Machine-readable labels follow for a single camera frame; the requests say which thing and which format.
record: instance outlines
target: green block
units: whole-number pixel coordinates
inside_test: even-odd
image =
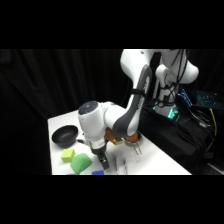
[[[86,154],[80,154],[74,158],[71,163],[71,168],[76,174],[82,173],[85,169],[91,166],[92,161]]]
[[[64,163],[71,163],[75,157],[75,152],[73,149],[65,149],[61,156],[61,159]]]

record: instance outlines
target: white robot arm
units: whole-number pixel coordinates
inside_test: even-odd
[[[105,155],[108,142],[105,139],[106,128],[109,127],[120,138],[131,137],[136,133],[145,97],[152,80],[150,62],[155,52],[162,53],[163,63],[169,68],[170,81],[176,81],[175,75],[178,74],[176,65],[179,58],[175,60],[175,57],[178,50],[125,49],[121,57],[121,67],[133,82],[133,90],[127,108],[122,108],[111,102],[98,103],[92,101],[85,103],[79,109],[79,121],[84,132],[85,142],[91,148],[93,154],[99,157],[105,170],[109,168]],[[160,70],[162,71],[161,74],[157,74],[159,74],[158,79],[162,83],[165,73],[162,68]]]
[[[195,81],[199,70],[188,61],[186,49],[162,52],[162,62],[163,64],[156,70],[156,77],[160,83],[160,95],[155,112],[173,119],[178,114],[178,111],[175,111],[178,85]]]

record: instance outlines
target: wire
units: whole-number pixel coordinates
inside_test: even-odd
[[[183,76],[184,76],[184,73],[185,73],[185,71],[186,71],[186,67],[187,67],[187,63],[188,63],[188,59],[189,59],[189,53],[190,53],[190,50],[189,50],[189,49],[186,49],[187,57],[186,57],[185,65],[184,65],[184,70],[183,70],[183,73],[182,73],[180,79],[178,80],[178,78],[179,78],[179,73],[180,73],[180,69],[181,69],[181,65],[182,65],[183,52],[184,52],[184,50],[183,50],[182,53],[181,53],[181,61],[180,61],[179,72],[178,72],[178,76],[177,76],[177,83],[176,83],[176,86],[175,86],[175,88],[173,89],[173,91],[170,93],[170,95],[176,90],[177,86],[180,84],[180,82],[181,82],[181,80],[182,80],[182,78],[183,78]]]
[[[199,122],[201,122],[202,124],[206,125],[204,121],[202,121],[200,118],[198,118],[191,110],[189,107],[187,107],[189,112],[191,113],[191,115],[196,119],[198,120]]]
[[[176,58],[174,59],[174,61],[173,61],[173,63],[172,63],[172,65],[171,65],[171,66],[173,66],[173,65],[174,65],[174,63],[176,62],[176,60],[177,60],[177,58],[178,58],[178,56],[179,56],[180,52],[181,52],[181,49],[178,51],[178,54],[177,54]]]
[[[215,137],[216,137],[218,130],[217,130],[217,124],[216,124],[216,120],[215,120],[215,115],[214,115],[212,109],[210,109],[210,111],[211,111],[211,114],[212,114],[212,117],[213,117],[213,120],[214,120],[214,124],[215,124]]]

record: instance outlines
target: white table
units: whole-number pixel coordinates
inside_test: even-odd
[[[64,164],[61,160],[63,149],[59,148],[51,140],[53,133],[66,125],[75,125],[79,129],[79,134],[82,134],[78,120],[78,111],[48,120],[53,175],[67,175],[74,173],[70,164]],[[142,151],[142,156],[140,157],[137,156],[132,147],[128,147],[126,144],[115,146],[112,143],[108,143],[107,158],[110,163],[110,169],[105,174],[117,175],[115,163],[116,157],[118,157],[119,174],[124,174],[125,167],[122,157],[125,157],[127,160],[128,175],[191,175],[144,136],[139,145]],[[76,155],[86,153],[93,161],[92,165],[82,172],[81,175],[92,175],[93,171],[102,170],[102,166],[97,156],[93,155],[87,146],[76,142],[70,148],[75,150]]]

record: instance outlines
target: black curtain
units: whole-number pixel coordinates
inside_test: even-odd
[[[199,89],[224,94],[223,53],[191,50],[190,60],[200,69]],[[0,172],[50,174],[48,118],[89,100],[121,105],[129,80],[120,67],[121,54],[122,49],[0,50]],[[152,61],[153,72],[159,58],[156,54]]]

